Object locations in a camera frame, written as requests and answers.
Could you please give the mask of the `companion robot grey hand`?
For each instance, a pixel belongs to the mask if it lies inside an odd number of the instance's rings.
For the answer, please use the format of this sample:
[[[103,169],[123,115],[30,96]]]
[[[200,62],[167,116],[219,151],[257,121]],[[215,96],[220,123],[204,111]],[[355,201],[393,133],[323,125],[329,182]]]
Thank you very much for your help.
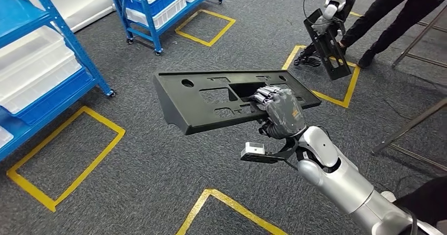
[[[332,20],[327,20],[323,15],[319,16],[316,21],[311,25],[312,29],[318,34],[318,35],[324,35],[326,33],[326,30],[331,25]]]

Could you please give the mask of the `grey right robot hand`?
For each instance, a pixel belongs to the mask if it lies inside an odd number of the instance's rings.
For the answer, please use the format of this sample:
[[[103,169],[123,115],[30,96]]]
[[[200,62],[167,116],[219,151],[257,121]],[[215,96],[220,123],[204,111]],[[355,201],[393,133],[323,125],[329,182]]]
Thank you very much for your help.
[[[252,96],[263,105],[269,119],[261,127],[262,133],[274,139],[301,134],[307,129],[303,109],[291,89],[264,86]]]

